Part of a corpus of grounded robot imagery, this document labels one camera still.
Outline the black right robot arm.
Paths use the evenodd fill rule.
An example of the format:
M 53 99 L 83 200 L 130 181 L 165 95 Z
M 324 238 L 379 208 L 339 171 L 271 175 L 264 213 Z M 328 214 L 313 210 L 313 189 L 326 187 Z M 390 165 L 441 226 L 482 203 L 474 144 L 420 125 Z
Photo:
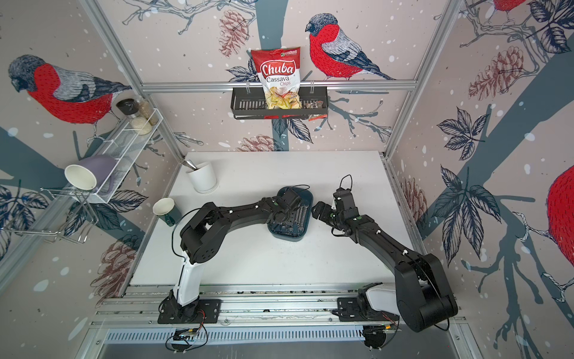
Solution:
M 393 271 L 398 315 L 411 330 L 420 332 L 458 314 L 454 293 L 436 256 L 407 248 L 373 218 L 361 214 L 349 188 L 338 188 L 333 200 L 335 206 L 318 202 L 312 217 L 368 249 Z

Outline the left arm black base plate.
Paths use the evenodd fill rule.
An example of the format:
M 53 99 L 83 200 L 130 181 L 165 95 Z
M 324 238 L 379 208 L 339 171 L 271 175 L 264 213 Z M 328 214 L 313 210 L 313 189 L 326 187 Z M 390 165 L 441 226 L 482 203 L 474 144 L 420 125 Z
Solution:
M 215 324 L 221 311 L 220 299 L 196 299 L 189 305 L 180 305 L 171 290 L 169 295 L 158 306 L 158 324 L 160 325 L 183 325 Z

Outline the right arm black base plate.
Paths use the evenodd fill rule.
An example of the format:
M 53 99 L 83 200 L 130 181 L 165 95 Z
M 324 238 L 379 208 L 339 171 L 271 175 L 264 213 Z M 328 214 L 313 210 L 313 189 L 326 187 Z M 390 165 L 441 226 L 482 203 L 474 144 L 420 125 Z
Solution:
M 374 283 L 360 288 L 354 297 L 337 299 L 331 313 L 341 322 L 390 322 L 400 319 L 394 284 Z

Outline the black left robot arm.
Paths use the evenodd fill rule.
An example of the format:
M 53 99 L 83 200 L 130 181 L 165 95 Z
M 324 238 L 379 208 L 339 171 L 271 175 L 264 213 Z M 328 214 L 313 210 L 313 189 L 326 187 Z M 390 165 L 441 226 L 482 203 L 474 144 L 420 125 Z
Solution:
M 227 236 L 245 227 L 286 221 L 301 204 L 301 196 L 289 187 L 282 194 L 241 206 L 204 204 L 180 231 L 182 269 L 161 312 L 172 310 L 171 316 L 178 320 L 196 317 L 204 267 L 218 255 Z

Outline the teal plastic storage box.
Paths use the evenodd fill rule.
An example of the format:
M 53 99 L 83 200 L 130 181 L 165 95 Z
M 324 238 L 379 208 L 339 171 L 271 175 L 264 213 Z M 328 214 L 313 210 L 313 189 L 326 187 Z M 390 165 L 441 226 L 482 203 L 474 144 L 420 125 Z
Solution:
M 275 238 L 298 242 L 303 239 L 309 226 L 313 195 L 311 191 L 309 191 L 310 185 L 306 184 L 283 187 L 277 194 L 279 196 L 283 195 L 287 192 L 288 188 L 297 192 L 300 197 L 300 203 L 290 211 L 287 219 L 270 222 L 268 224 L 268 230 Z

